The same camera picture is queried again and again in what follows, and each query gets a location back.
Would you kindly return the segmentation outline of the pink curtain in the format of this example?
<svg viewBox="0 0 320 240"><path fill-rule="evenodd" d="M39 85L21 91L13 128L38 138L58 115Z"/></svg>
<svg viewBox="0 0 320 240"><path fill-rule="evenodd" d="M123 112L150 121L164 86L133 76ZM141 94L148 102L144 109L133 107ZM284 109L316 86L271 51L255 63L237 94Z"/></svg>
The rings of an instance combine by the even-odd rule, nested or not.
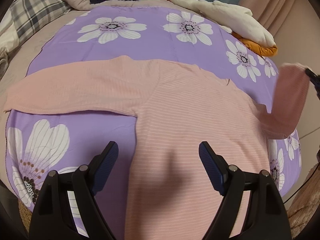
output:
<svg viewBox="0 0 320 240"><path fill-rule="evenodd" d="M253 17L272 35L276 35L296 0L240 0L239 5L251 10Z"/></svg>

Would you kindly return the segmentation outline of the purple floral bed sheet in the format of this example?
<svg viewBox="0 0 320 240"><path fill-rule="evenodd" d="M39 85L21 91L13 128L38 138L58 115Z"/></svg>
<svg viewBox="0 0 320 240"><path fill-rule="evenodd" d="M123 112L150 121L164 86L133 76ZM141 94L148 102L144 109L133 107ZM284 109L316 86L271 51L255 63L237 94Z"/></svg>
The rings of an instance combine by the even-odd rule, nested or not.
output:
<svg viewBox="0 0 320 240"><path fill-rule="evenodd" d="M166 24L184 22L183 12L164 8L98 7L63 26L39 50L28 74L62 64L109 60L128 56L134 60L169 60L195 64L228 78L253 100L272 106L278 68L269 57L243 50L242 43L216 23L197 22L191 15L188 28L198 28L197 42L182 42ZM130 166L135 160L136 119L108 112L33 115L12 111L7 120L9 181L28 210L35 206L53 157L61 173L89 162L110 141L119 157L97 202L112 232L129 239L126 211L129 203Z"/></svg>

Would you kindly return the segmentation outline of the grey plaid pillow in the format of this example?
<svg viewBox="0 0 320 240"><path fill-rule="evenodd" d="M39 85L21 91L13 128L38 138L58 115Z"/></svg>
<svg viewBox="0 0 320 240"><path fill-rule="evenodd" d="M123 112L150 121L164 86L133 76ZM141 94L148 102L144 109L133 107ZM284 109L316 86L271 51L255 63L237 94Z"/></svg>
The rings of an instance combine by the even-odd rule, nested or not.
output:
<svg viewBox="0 0 320 240"><path fill-rule="evenodd" d="M12 52L69 11L64 0L14 0L1 20L1 52Z"/></svg>

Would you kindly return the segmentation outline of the white plush goose toy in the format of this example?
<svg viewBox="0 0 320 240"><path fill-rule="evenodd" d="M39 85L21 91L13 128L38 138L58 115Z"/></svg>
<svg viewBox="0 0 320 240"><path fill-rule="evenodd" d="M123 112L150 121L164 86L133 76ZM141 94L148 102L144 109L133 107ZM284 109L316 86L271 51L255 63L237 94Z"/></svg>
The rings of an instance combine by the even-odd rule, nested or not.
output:
<svg viewBox="0 0 320 240"><path fill-rule="evenodd" d="M220 25L248 49L259 56L275 56L278 48L272 34L254 17L250 9L218 0L168 0L175 5L201 14Z"/></svg>

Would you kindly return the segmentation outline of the pink ribbed knit sweater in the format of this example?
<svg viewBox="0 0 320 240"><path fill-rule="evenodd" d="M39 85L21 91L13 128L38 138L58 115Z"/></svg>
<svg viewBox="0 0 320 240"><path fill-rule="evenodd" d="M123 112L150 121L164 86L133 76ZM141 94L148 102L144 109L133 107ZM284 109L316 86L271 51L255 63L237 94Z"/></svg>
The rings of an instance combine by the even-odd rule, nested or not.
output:
<svg viewBox="0 0 320 240"><path fill-rule="evenodd" d="M231 80L196 65L120 56L28 75L8 89L4 110L135 116L125 238L201 239L221 197L200 161L199 144L208 142L243 171L267 169L267 141L294 132L308 87L303 66L280 67L268 111Z"/></svg>

